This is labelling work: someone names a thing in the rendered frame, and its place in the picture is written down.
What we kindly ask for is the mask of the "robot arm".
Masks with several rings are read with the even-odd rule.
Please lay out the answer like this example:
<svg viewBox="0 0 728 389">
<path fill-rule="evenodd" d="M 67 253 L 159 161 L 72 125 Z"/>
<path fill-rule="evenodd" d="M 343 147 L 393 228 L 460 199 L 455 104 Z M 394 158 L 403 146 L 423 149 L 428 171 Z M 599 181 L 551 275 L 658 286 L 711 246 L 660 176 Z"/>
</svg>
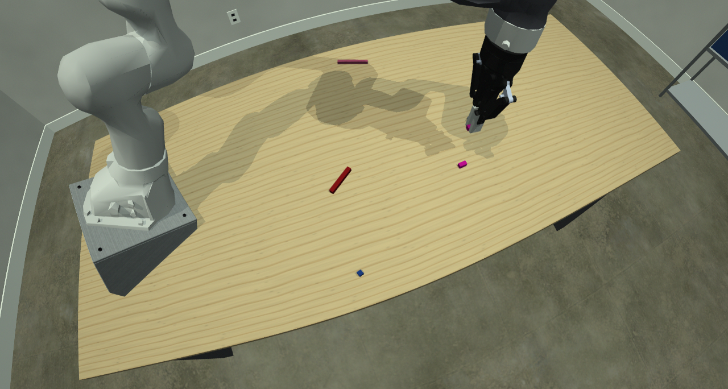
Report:
<svg viewBox="0 0 728 389">
<path fill-rule="evenodd" d="M 451 0 L 489 8 L 485 34 L 504 50 L 536 47 L 557 0 Z M 149 231 L 175 205 L 164 121 L 144 94 L 165 88 L 193 66 L 192 40 L 175 23 L 169 0 L 99 0 L 126 19 L 127 34 L 87 43 L 63 56 L 58 84 L 80 111 L 106 124 L 113 152 L 84 200 L 88 226 Z M 117 214 L 117 215 L 116 215 Z"/>
</svg>

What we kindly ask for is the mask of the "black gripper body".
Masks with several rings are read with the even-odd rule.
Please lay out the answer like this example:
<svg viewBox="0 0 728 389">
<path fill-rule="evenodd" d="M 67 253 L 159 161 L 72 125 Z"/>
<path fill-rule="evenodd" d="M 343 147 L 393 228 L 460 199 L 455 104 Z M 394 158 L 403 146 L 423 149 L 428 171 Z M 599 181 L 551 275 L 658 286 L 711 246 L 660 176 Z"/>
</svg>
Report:
<svg viewBox="0 0 728 389">
<path fill-rule="evenodd" d="M 488 82 L 488 75 L 495 75 L 493 90 L 505 89 L 507 81 L 510 81 L 510 87 L 512 87 L 513 76 L 520 71 L 526 55 L 527 53 L 503 50 L 485 35 L 480 51 L 482 65 L 489 69 L 485 81 Z"/>
</svg>

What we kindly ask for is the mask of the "dark red rod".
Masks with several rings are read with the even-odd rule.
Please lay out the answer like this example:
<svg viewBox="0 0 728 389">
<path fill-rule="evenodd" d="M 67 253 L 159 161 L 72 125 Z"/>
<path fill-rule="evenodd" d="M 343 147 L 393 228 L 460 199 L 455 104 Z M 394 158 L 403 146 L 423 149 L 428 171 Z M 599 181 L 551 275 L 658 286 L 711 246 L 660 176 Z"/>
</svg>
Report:
<svg viewBox="0 0 728 389">
<path fill-rule="evenodd" d="M 335 191 L 338 189 L 338 187 L 342 184 L 344 179 L 348 176 L 348 174 L 351 172 L 351 168 L 347 167 L 341 176 L 338 177 L 337 181 L 333 184 L 333 186 L 330 188 L 330 193 L 334 194 Z"/>
</svg>

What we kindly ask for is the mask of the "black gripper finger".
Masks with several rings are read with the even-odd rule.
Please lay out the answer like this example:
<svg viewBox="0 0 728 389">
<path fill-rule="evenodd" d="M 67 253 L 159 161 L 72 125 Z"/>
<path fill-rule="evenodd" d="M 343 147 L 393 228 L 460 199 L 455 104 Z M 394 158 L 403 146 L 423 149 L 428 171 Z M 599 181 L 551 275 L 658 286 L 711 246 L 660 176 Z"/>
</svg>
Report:
<svg viewBox="0 0 728 389">
<path fill-rule="evenodd" d="M 478 110 L 480 103 L 485 94 L 485 81 L 488 73 L 488 68 L 482 65 L 480 53 L 473 53 L 473 71 L 471 72 L 471 84 L 470 84 L 470 98 L 473 98 L 473 106 L 471 107 L 470 115 L 466 120 L 465 125 L 471 125 L 473 118 L 475 117 L 475 111 Z M 475 91 L 475 89 L 477 91 Z"/>
<path fill-rule="evenodd" d="M 475 111 L 475 117 L 470 125 L 470 133 L 481 131 L 485 120 L 493 119 L 498 116 L 510 103 L 516 102 L 516 96 L 512 96 L 510 81 L 507 81 L 505 89 L 493 90 L 493 84 L 495 83 L 495 75 L 488 76 L 488 82 L 485 86 L 485 94 L 480 103 L 477 111 Z M 501 93 L 498 98 L 498 94 Z M 497 99 L 498 98 L 498 99 Z M 487 111 L 486 111 L 487 110 Z"/>
</svg>

